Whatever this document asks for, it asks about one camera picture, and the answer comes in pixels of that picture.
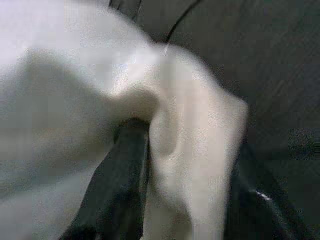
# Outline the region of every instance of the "white fabric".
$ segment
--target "white fabric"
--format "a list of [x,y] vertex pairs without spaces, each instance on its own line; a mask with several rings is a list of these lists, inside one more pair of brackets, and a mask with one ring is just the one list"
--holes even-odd
[[0,239],[57,240],[129,118],[150,123],[144,240],[221,239],[247,105],[183,49],[79,1],[0,2]]

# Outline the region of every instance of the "white cloth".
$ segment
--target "white cloth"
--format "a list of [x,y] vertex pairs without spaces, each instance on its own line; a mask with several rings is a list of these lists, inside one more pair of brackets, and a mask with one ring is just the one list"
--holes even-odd
[[123,121],[150,123],[144,240],[221,239],[247,105],[183,49],[79,1],[0,1],[0,239],[57,240]]

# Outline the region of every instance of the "shiny black material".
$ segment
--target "shiny black material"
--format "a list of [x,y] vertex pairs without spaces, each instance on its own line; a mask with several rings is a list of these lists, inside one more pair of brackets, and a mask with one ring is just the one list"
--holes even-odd
[[149,127],[124,123],[95,171],[80,210],[61,240],[139,240],[149,178]]
[[226,240],[312,240],[288,197],[247,143],[239,151],[232,179]]

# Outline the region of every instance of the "dark gray surface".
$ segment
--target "dark gray surface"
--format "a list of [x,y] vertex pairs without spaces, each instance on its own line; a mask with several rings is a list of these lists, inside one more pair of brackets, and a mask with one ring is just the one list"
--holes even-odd
[[[195,1],[143,0],[137,23],[163,42]],[[320,1],[204,0],[170,43],[249,103],[249,144],[320,239]]]

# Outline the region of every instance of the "fabric fold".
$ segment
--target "fabric fold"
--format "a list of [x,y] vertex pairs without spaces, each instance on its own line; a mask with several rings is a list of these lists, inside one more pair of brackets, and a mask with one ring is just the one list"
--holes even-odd
[[150,123],[143,239],[222,239],[247,105],[201,60],[78,1],[3,1],[0,26],[5,239],[58,239],[130,118]]

